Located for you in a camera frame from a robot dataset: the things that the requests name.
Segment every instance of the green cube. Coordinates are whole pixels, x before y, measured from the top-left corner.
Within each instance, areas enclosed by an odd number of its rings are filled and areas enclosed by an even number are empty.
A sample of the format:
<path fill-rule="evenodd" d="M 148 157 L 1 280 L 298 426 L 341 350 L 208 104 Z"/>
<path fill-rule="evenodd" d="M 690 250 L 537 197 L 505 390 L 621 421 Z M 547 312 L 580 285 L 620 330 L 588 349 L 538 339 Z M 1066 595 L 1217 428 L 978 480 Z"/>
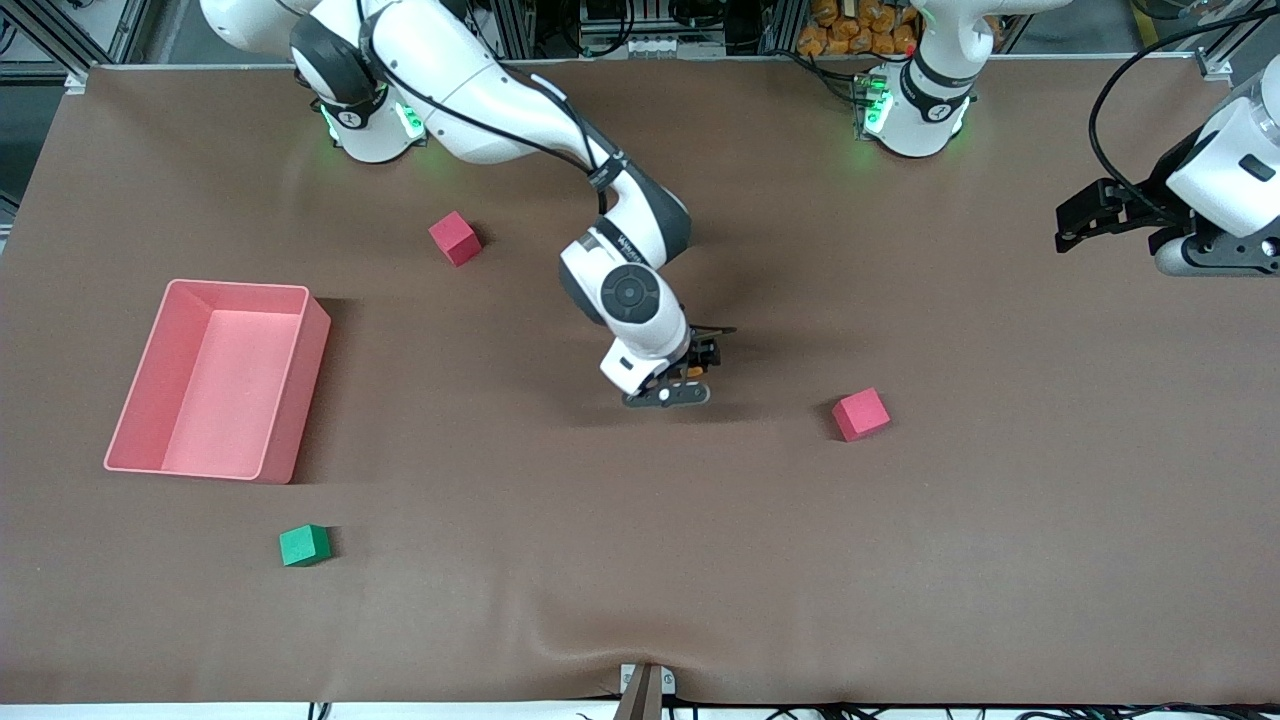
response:
<path fill-rule="evenodd" d="M 320 525 L 302 525 L 280 533 L 280 560 L 285 568 L 306 568 L 333 557 L 329 548 L 329 529 Z"/>

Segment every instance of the brown table surface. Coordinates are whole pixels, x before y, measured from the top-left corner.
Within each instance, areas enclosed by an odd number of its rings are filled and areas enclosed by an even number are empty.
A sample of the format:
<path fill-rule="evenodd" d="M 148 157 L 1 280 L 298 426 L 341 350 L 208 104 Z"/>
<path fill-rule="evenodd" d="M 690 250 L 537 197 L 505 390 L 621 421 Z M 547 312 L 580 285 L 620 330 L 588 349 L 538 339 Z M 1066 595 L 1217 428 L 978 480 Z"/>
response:
<path fill-rule="evenodd" d="M 1053 254 L 1114 67 L 993 63 L 919 161 L 786 63 L 544 68 L 692 211 L 690 316 L 741 327 L 673 411 L 618 405 L 558 286 L 576 170 L 360 165 L 287 70 L 93 72 L 0 261 L 0 697 L 580 697 L 650 659 L 709 702 L 1280 700 L 1280 283 Z M 1142 177 L 1222 90 L 1133 74 L 1102 132 Z M 324 299 L 293 484 L 102 470 L 172 278 Z M 836 442 L 868 386 L 893 425 Z M 282 569 L 303 523 L 340 556 Z"/>

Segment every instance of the red cube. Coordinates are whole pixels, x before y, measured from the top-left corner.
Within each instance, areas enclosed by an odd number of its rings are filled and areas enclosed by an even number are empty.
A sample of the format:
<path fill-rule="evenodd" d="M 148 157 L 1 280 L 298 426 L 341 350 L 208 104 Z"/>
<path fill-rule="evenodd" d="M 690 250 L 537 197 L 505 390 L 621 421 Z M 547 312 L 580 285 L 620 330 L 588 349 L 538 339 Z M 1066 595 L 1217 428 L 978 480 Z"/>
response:
<path fill-rule="evenodd" d="M 454 268 L 480 254 L 476 231 L 454 210 L 431 225 L 431 238 Z"/>
<path fill-rule="evenodd" d="M 888 424 L 888 411 L 873 387 L 841 400 L 832 414 L 845 442 L 867 437 Z"/>

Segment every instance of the pink tray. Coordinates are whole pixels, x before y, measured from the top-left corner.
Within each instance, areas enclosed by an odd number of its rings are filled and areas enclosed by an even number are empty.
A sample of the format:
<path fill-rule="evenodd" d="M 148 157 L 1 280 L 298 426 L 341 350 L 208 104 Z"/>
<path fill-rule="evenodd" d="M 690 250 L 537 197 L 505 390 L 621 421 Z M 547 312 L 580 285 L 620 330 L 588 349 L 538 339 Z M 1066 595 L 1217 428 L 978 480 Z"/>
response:
<path fill-rule="evenodd" d="M 305 287 L 170 282 L 102 465 L 289 482 L 328 336 Z"/>

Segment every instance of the wire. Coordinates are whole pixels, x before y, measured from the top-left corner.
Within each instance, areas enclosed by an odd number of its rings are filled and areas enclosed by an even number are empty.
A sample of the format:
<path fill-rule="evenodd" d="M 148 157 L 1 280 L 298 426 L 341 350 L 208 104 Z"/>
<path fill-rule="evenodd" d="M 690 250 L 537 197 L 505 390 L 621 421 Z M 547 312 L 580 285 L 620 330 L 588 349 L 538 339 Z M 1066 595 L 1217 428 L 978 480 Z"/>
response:
<path fill-rule="evenodd" d="M 568 22 L 567 22 L 568 13 L 566 13 L 566 9 L 570 8 L 572 4 L 573 0 L 561 0 L 559 4 L 559 12 L 561 12 L 559 32 L 561 37 L 564 38 L 564 42 L 568 45 L 570 50 L 577 53 L 584 58 L 598 58 L 600 55 L 608 55 L 609 53 L 618 50 L 620 47 L 627 44 L 627 40 L 631 38 L 631 32 L 636 27 L 636 8 L 635 5 L 632 5 L 632 0 L 618 0 L 618 5 L 622 6 L 622 13 L 618 14 L 618 37 L 616 37 L 613 42 L 609 44 L 608 47 L 600 51 L 591 50 L 590 47 L 582 47 L 570 35 Z"/>
<path fill-rule="evenodd" d="M 1208 715 L 1211 717 L 1219 717 L 1220 720 L 1249 720 L 1245 715 L 1236 712 L 1229 707 L 1210 707 L 1203 705 L 1192 705 L 1185 702 L 1169 702 L 1164 705 L 1153 705 L 1148 707 L 1133 707 L 1128 706 L 1124 710 L 1117 710 L 1115 707 L 1102 707 L 1102 706 L 1083 706 L 1083 707 L 1062 707 L 1061 714 L 1048 712 L 1044 710 L 1033 710 L 1030 712 L 1023 712 L 1018 716 L 1018 720 L 1133 720 L 1143 715 L 1149 715 L 1152 712 L 1193 712 L 1198 715 Z"/>
<path fill-rule="evenodd" d="M 831 85 L 832 81 L 840 81 L 840 82 L 849 82 L 849 83 L 851 83 L 851 82 L 854 82 L 854 76 L 852 74 L 837 73 L 837 72 L 833 72 L 833 70 L 822 69 L 822 68 L 818 67 L 818 63 L 814 61 L 813 59 L 805 58 L 803 55 L 797 55 L 797 54 L 795 54 L 795 53 L 792 53 L 790 50 L 782 50 L 781 47 L 773 49 L 773 50 L 765 50 L 764 54 L 765 55 L 782 55 L 785 58 L 791 58 L 792 60 L 795 60 L 795 63 L 797 65 L 800 65 L 805 70 L 808 70 L 808 72 L 813 73 L 814 76 L 817 76 L 817 78 L 822 81 L 822 85 L 832 95 L 835 95 L 836 97 L 838 97 L 841 101 L 849 102 L 850 105 L 852 105 L 852 104 L 856 102 L 856 100 L 854 100 L 852 95 L 846 95 L 838 87 Z"/>
<path fill-rule="evenodd" d="M 508 72 L 513 72 L 513 73 L 518 74 L 520 77 L 522 77 L 522 78 L 532 82 L 534 83 L 534 90 L 541 92 L 543 96 L 545 96 L 548 100 L 550 100 L 553 105 L 556 105 L 557 108 L 559 108 L 559 110 L 562 113 L 564 113 L 566 115 L 568 115 L 568 119 L 573 120 L 573 124 L 577 126 L 579 132 L 582 133 L 582 151 L 586 154 L 588 167 L 590 168 L 591 173 L 594 173 L 595 170 L 598 170 L 599 165 L 596 165 L 596 163 L 595 163 L 595 152 L 591 151 L 591 141 L 588 137 L 586 122 L 582 120 L 582 117 L 577 114 L 577 110 L 575 110 L 573 106 L 570 105 L 568 100 L 564 100 L 561 96 L 558 96 L 554 92 L 552 92 L 550 90 L 543 87 L 541 83 L 534 81 L 534 78 L 530 77 L 530 74 L 526 73 L 525 70 L 522 70 L 520 68 L 509 67 L 509 65 L 502 65 L 502 67 L 503 67 L 503 69 L 506 69 Z M 603 215 L 605 213 L 605 210 L 608 210 L 608 205 L 609 205 L 608 204 L 608 199 L 604 196 L 604 191 L 603 190 L 599 190 L 599 191 L 595 192 L 595 200 L 596 200 L 596 202 L 595 202 L 595 211 L 596 211 L 598 215 Z"/>
<path fill-rule="evenodd" d="M 9 18 L 0 18 L 0 55 L 4 55 L 13 47 L 13 41 L 18 38 L 18 26 L 9 22 Z"/>
<path fill-rule="evenodd" d="M 1097 100 L 1093 101 L 1093 109 L 1089 110 L 1089 147 L 1093 150 L 1093 155 L 1098 159 L 1098 164 L 1101 164 L 1102 169 L 1105 169 L 1107 174 L 1111 176 L 1117 183 L 1120 183 L 1120 186 L 1124 187 L 1130 195 L 1140 200 L 1143 205 L 1149 208 L 1153 213 L 1156 213 L 1156 215 L 1158 215 L 1165 222 L 1171 223 L 1174 227 L 1181 224 L 1181 220 L 1174 217 L 1174 214 L 1170 213 L 1169 210 L 1158 208 L 1155 202 L 1152 202 L 1152 200 L 1147 197 L 1144 192 L 1138 190 L 1138 186 L 1130 182 L 1129 178 L 1126 178 L 1120 172 L 1120 169 L 1115 167 L 1111 159 L 1107 158 L 1107 154 L 1102 150 L 1102 143 L 1098 142 L 1098 113 L 1102 111 L 1102 104 L 1106 102 L 1107 96 L 1111 95 L 1111 90 L 1116 86 L 1117 82 L 1120 82 L 1120 78 L 1129 70 L 1129 68 L 1134 67 L 1135 64 L 1138 64 L 1139 60 L 1142 60 L 1147 55 L 1151 55 L 1156 50 L 1160 50 L 1161 47 L 1167 47 L 1170 45 L 1174 45 L 1175 42 L 1181 42 L 1188 37 L 1196 37 L 1197 35 L 1213 32 L 1215 29 L 1231 28 L 1253 20 L 1263 20 L 1266 18 L 1277 14 L 1280 14 L 1280 5 L 1275 8 L 1268 8 L 1266 10 L 1245 13 L 1243 15 L 1236 15 L 1234 18 L 1203 24 L 1190 29 L 1184 29 L 1181 32 L 1175 32 L 1153 45 L 1143 47 L 1138 53 L 1134 53 L 1133 58 L 1129 58 L 1128 60 L 1121 63 L 1120 67 L 1116 68 L 1116 72 L 1111 73 L 1111 77 L 1107 78 L 1107 82 L 1102 86 L 1102 90 L 1098 92 Z M 1019 720 L 1028 720 L 1028 719 L 1019 717 Z"/>
<path fill-rule="evenodd" d="M 545 145 L 543 145 L 540 142 L 535 142 L 532 140 L 520 137 L 518 135 L 509 133 L 509 132 L 507 132 L 507 131 L 504 131 L 502 128 L 495 128 L 495 127 L 490 126 L 489 123 L 477 120 L 477 119 L 475 119 L 475 118 L 472 118 L 470 115 L 465 115 L 465 114 L 454 110 L 453 108 L 449 108 L 448 105 L 438 102 L 430 95 L 422 95 L 413 86 L 406 83 L 403 78 L 401 78 L 399 76 L 397 76 L 394 70 L 392 70 L 390 68 L 388 68 L 385 65 L 383 67 L 383 72 L 387 74 L 388 79 L 390 79 L 392 82 L 394 82 L 399 87 L 404 88 L 410 95 L 412 95 L 413 97 L 417 97 L 422 102 L 426 102 L 431 108 L 435 108 L 436 110 L 439 110 L 439 111 L 442 111 L 442 113 L 444 113 L 447 115 L 452 115 L 452 117 L 454 117 L 454 118 L 457 118 L 457 119 L 460 119 L 460 120 L 462 120 L 462 122 L 465 122 L 465 123 L 467 123 L 467 124 L 470 124 L 472 127 L 477 127 L 477 128 L 480 128 L 480 129 L 483 129 L 485 132 L 492 132 L 493 135 L 497 135 L 498 137 L 504 137 L 504 138 L 507 138 L 507 140 L 509 140 L 512 142 L 518 142 L 520 145 L 524 145 L 525 147 L 532 147 L 534 150 L 539 150 L 541 152 L 545 152 L 545 154 L 550 155 L 552 158 L 558 158 L 558 159 L 568 163 L 570 165 L 573 165 L 575 168 L 577 168 L 582 173 L 591 174 L 591 169 L 588 168 L 586 165 L 584 165 L 581 163 L 581 160 L 579 160 L 577 158 L 573 158 L 571 155 L 566 155 L 566 154 L 561 152 L 559 150 L 554 150 L 552 147 L 547 147 Z"/>

